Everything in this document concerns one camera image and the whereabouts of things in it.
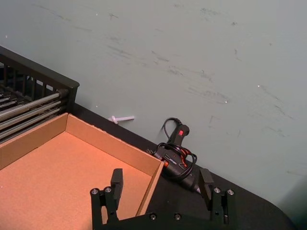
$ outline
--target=black screw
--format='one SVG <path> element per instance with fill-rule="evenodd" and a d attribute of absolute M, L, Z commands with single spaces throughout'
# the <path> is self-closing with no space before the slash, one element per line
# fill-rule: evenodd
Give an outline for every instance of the black screw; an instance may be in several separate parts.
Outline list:
<path fill-rule="evenodd" d="M 151 220 L 155 220 L 155 219 L 157 219 L 157 215 L 156 214 L 150 214 L 150 216 L 149 216 L 149 218 L 151 219 Z"/>
<path fill-rule="evenodd" d="M 174 214 L 174 218 L 175 218 L 175 220 L 180 220 L 181 219 L 181 215 L 179 213 L 175 213 Z"/>
<path fill-rule="evenodd" d="M 97 194 L 97 193 L 99 192 L 99 190 L 98 190 L 98 189 L 96 189 L 96 188 L 94 188 L 94 189 L 93 189 L 91 192 L 92 192 L 92 194 L 94 194 L 94 195 L 95 195 L 95 194 Z"/>

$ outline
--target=black power cord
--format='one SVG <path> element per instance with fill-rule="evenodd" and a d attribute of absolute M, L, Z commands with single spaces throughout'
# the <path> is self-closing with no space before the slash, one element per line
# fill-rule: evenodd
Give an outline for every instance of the black power cord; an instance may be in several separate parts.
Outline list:
<path fill-rule="evenodd" d="M 188 150 L 187 148 L 185 147 L 182 147 L 182 146 L 179 146 L 179 145 L 176 145 L 174 143 L 170 143 L 170 136 L 169 134 L 167 133 L 167 130 L 166 130 L 166 124 L 168 121 L 170 120 L 173 120 L 175 123 L 176 123 L 176 126 L 180 126 L 182 125 L 182 122 L 178 119 L 178 118 L 175 118 L 175 117 L 170 117 L 168 119 L 165 120 L 164 124 L 163 124 L 163 129 L 164 129 L 164 132 L 168 138 L 168 143 L 164 143 L 164 142 L 161 142 L 158 146 L 157 146 L 157 149 L 156 151 L 162 147 L 162 148 L 165 148 L 167 150 L 172 150 L 176 153 L 179 154 L 179 156 L 181 156 L 181 159 L 182 159 L 182 162 L 183 164 L 186 166 L 186 170 L 184 170 L 182 173 L 178 174 L 178 175 L 167 175 L 167 174 L 163 174 L 163 176 L 166 178 L 166 179 L 169 179 L 169 180 L 172 180 L 172 181 L 175 181 L 175 182 L 180 182 L 181 180 L 185 179 L 186 177 L 188 177 L 190 175 L 190 173 L 192 172 L 195 164 L 196 164 L 196 161 L 197 161 L 197 156 L 192 153 L 190 150 Z M 187 166 L 185 160 L 186 160 L 186 157 L 190 155 L 192 157 L 192 163 Z"/>

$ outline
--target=cardboard tray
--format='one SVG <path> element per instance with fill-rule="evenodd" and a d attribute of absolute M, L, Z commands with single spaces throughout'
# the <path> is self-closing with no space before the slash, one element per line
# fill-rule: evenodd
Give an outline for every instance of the cardboard tray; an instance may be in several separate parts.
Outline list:
<path fill-rule="evenodd" d="M 145 214 L 163 163 L 72 115 L 1 144 L 0 229 L 91 230 L 90 190 L 109 186 L 115 168 L 118 218 Z"/>

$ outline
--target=light green wall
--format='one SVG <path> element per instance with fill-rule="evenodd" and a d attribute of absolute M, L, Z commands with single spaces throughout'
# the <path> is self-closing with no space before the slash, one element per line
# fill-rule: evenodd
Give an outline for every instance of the light green wall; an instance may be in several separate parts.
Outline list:
<path fill-rule="evenodd" d="M 306 8 L 10 0 L 0 6 L 0 45 L 79 81 L 77 102 L 92 111 L 136 116 L 123 126 L 151 141 L 165 141 L 163 121 L 179 117 L 199 165 L 297 220 L 307 206 Z"/>

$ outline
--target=metal rod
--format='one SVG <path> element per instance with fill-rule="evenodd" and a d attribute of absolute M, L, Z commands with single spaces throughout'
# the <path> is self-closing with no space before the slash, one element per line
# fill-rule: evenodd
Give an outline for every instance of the metal rod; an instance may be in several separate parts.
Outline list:
<path fill-rule="evenodd" d="M 11 119 L 9 119 L 7 121 L 4 121 L 4 122 L 0 123 L 0 130 L 3 130 L 5 128 L 10 127 L 12 125 L 15 125 L 15 124 L 17 124 L 17 123 L 19 123 L 21 121 L 24 121 L 24 120 L 26 120 L 26 119 L 28 119 L 30 117 L 33 117 L 33 116 L 35 116 L 37 114 L 40 114 L 41 112 L 46 111 L 48 109 L 51 109 L 52 107 L 54 107 L 54 106 L 56 106 L 58 104 L 61 104 L 61 101 L 47 104 L 47 105 L 45 105 L 43 107 L 37 108 L 35 110 L 31 110 L 31 111 L 29 111 L 27 113 L 21 114 L 19 116 L 13 117 L 13 118 L 11 118 Z"/>
<path fill-rule="evenodd" d="M 36 78 L 33 78 L 33 82 L 32 82 L 32 101 L 35 100 L 35 93 L 36 93 Z"/>
<path fill-rule="evenodd" d="M 23 75 L 23 95 L 25 95 L 27 76 Z"/>
<path fill-rule="evenodd" d="M 3 80 L 4 80 L 4 86 L 6 86 L 8 83 L 8 66 L 7 65 L 4 65 L 4 68 L 3 68 Z"/>
<path fill-rule="evenodd" d="M 42 89 L 42 97 L 45 97 L 46 96 L 46 83 L 43 82 L 43 89 Z"/>
<path fill-rule="evenodd" d="M 17 71 L 14 70 L 13 73 L 13 89 L 16 90 L 16 75 L 17 75 Z"/>
<path fill-rule="evenodd" d="M 40 120 L 43 120 L 44 118 L 46 118 L 46 117 L 48 117 L 50 115 L 53 115 L 53 114 L 57 113 L 58 111 L 60 111 L 60 108 L 54 109 L 54 110 L 52 110 L 52 111 L 50 111 L 50 112 L 48 112 L 46 114 L 34 117 L 34 118 L 32 118 L 32 119 L 30 119 L 30 120 L 28 120 L 26 122 L 23 122 L 23 123 L 21 123 L 19 125 L 16 125 L 16 126 L 12 127 L 12 128 L 9 128 L 8 130 L 6 130 L 6 131 L 4 131 L 4 132 L 2 132 L 0 134 L 0 139 L 3 139 L 3 138 L 5 138 L 5 137 L 7 137 L 7 136 L 9 136 L 9 135 L 11 135 L 13 133 L 16 133 L 19 130 L 27 128 L 28 126 L 30 126 L 30 125 L 32 125 L 32 124 L 34 124 L 34 123 L 36 123 L 36 122 L 38 122 Z"/>
<path fill-rule="evenodd" d="M 38 126 L 38 125 L 40 125 L 40 124 L 42 124 L 42 123 L 44 123 L 44 122 L 46 122 L 46 121 L 52 119 L 52 118 L 54 118 L 54 117 L 56 117 L 56 115 L 51 115 L 50 117 L 48 117 L 48 118 L 46 118 L 46 119 L 44 119 L 44 120 L 42 120 L 42 121 L 40 121 L 40 122 L 38 122 L 38 123 L 35 123 L 34 125 L 29 126 L 28 128 L 25 128 L 25 129 L 23 129 L 23 130 L 20 131 L 20 132 L 17 132 L 17 133 L 15 133 L 15 134 L 13 134 L 13 135 L 10 135 L 8 138 L 5 138 L 5 139 L 0 140 L 0 144 L 2 144 L 3 142 L 5 142 L 5 141 L 7 141 L 7 140 L 10 140 L 10 139 L 14 138 L 14 137 L 20 135 L 21 133 L 24 133 L 24 132 L 26 132 L 26 131 L 28 131 L 28 130 L 30 130 L 30 129 L 32 129 L 32 128 L 34 128 L 34 127 L 36 127 L 36 126 Z"/>
<path fill-rule="evenodd" d="M 19 115 L 19 114 L 21 114 L 25 111 L 28 111 L 29 109 L 32 109 L 33 107 L 35 107 L 37 105 L 40 105 L 40 104 L 46 103 L 48 101 L 51 101 L 55 98 L 58 98 L 59 95 L 60 95 L 59 93 L 54 93 L 50 96 L 43 97 L 43 98 L 38 99 L 36 101 L 30 102 L 28 104 L 24 104 L 24 105 L 21 105 L 21 106 L 18 106 L 18 107 L 16 106 L 14 108 L 4 110 L 4 111 L 0 112 L 0 121 L 3 121 L 7 118 L 10 118 L 11 116 Z"/>
<path fill-rule="evenodd" d="M 13 105 L 13 104 L 16 104 L 16 101 L 12 101 L 12 102 L 7 102 L 5 104 L 1 104 L 0 105 L 0 109 L 2 109 L 4 107 L 7 107 L 7 106 L 10 106 L 10 105 Z"/>
<path fill-rule="evenodd" d="M 6 102 L 6 101 L 8 101 L 9 99 L 10 99 L 9 97 L 2 98 L 2 99 L 0 99 L 0 103 Z"/>

